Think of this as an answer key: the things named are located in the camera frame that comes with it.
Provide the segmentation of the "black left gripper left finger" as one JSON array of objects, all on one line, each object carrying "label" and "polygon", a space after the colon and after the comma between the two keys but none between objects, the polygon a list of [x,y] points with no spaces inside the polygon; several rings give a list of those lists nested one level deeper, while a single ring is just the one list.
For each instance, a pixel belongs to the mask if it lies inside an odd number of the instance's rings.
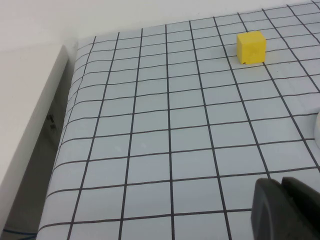
[{"label": "black left gripper left finger", "polygon": [[309,227],[282,185],[269,178],[255,183],[251,209],[255,240],[307,240]]}]

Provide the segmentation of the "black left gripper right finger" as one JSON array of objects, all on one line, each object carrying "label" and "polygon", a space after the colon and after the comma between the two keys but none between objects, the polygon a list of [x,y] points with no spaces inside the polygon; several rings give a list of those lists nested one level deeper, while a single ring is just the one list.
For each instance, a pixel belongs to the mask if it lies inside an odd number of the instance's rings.
[{"label": "black left gripper right finger", "polygon": [[320,239],[320,193],[294,177],[283,177],[281,185],[297,208],[302,223]]}]

